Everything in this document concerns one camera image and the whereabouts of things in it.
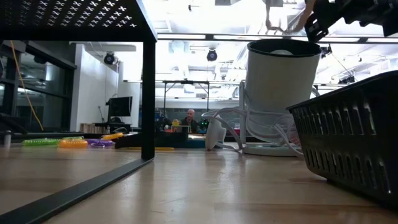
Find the yellow cable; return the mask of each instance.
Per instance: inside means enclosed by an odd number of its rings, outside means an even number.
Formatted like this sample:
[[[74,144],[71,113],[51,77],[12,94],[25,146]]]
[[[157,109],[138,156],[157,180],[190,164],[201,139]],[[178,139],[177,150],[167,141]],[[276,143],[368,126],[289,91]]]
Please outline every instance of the yellow cable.
[[[42,123],[40,122],[40,119],[37,117],[36,112],[35,112],[35,110],[33,109],[32,103],[30,102],[29,95],[28,95],[27,92],[26,92],[25,84],[24,84],[24,81],[23,81],[22,75],[21,75],[21,71],[19,71],[17,55],[15,54],[15,49],[14,49],[14,42],[13,42],[12,40],[10,40],[10,42],[11,42],[12,54],[14,55],[15,65],[16,65],[16,67],[17,67],[17,71],[18,71],[18,75],[19,75],[19,80],[21,81],[22,87],[24,88],[25,96],[26,96],[26,98],[27,98],[27,101],[29,102],[29,106],[30,106],[30,109],[32,110],[33,115],[35,116],[37,122],[39,122],[40,129],[41,129],[42,131],[44,131],[44,128],[43,128],[43,126],[42,126]]]

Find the computer monitor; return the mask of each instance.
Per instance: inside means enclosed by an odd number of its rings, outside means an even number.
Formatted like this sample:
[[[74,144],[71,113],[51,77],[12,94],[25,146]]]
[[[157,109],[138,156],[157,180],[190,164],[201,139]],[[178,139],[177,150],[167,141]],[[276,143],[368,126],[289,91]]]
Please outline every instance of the computer monitor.
[[[110,98],[108,101],[108,118],[113,116],[131,116],[131,105],[132,96]]]

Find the black metal table leg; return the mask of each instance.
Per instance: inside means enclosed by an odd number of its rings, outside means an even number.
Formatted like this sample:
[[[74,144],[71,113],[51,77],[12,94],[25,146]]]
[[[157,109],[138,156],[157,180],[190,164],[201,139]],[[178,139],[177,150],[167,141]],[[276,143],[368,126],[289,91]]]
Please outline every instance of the black metal table leg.
[[[141,158],[155,157],[155,42],[144,42],[142,65],[142,143]]]

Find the white cylindrical container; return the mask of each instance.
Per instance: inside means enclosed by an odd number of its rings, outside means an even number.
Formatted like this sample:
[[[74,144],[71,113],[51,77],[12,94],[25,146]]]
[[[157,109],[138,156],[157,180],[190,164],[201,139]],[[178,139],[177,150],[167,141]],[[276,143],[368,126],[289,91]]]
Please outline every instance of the white cylindrical container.
[[[286,107],[308,100],[317,71],[321,48],[317,44],[288,39],[263,39],[248,44],[246,95],[251,111],[289,113]],[[248,131],[275,134],[264,126],[278,116],[250,115]],[[275,141],[259,138],[264,141]]]

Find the tangled white cord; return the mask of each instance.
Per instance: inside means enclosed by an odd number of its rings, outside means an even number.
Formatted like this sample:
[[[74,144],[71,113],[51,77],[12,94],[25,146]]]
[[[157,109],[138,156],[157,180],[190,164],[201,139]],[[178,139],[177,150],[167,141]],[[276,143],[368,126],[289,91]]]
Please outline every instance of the tangled white cord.
[[[238,144],[238,148],[236,149],[233,146],[229,146],[229,145],[225,145],[222,143],[216,143],[217,146],[219,147],[223,147],[223,148],[227,148],[227,149],[232,149],[235,151],[240,151],[243,149],[243,143],[242,140],[240,139],[240,137],[238,136],[238,134],[236,134],[236,132],[234,131],[234,129],[225,121],[223,120],[220,116],[218,116],[221,113],[227,113],[227,112],[234,112],[237,114],[240,114],[242,116],[245,117],[246,119],[246,124],[248,123],[248,121],[251,122],[255,122],[253,119],[251,119],[251,114],[254,115],[274,115],[274,116],[279,116],[279,118],[277,118],[274,121],[274,125],[263,125],[263,124],[257,124],[260,127],[263,128],[268,128],[273,132],[276,132],[275,134],[262,134],[262,133],[258,133],[254,130],[252,130],[250,128],[249,125],[246,125],[247,130],[259,137],[259,138],[281,138],[280,142],[279,142],[279,146],[283,146],[284,144],[287,145],[287,147],[297,156],[297,157],[303,157],[303,153],[300,152],[299,150],[297,150],[296,148],[294,148],[290,143],[289,143],[289,138],[288,136],[291,136],[292,134],[292,128],[294,127],[294,120],[292,115],[290,114],[282,114],[282,113],[272,113],[272,112],[260,112],[260,111],[251,111],[250,110],[250,103],[248,100],[248,96],[246,95],[246,103],[247,103],[247,112],[237,109],[237,108],[223,108],[220,110],[214,110],[214,111],[209,111],[207,113],[202,114],[202,118],[206,118],[209,119],[210,122],[214,119],[218,120],[221,122],[221,124],[224,125],[224,127],[233,135],[235,141]]]

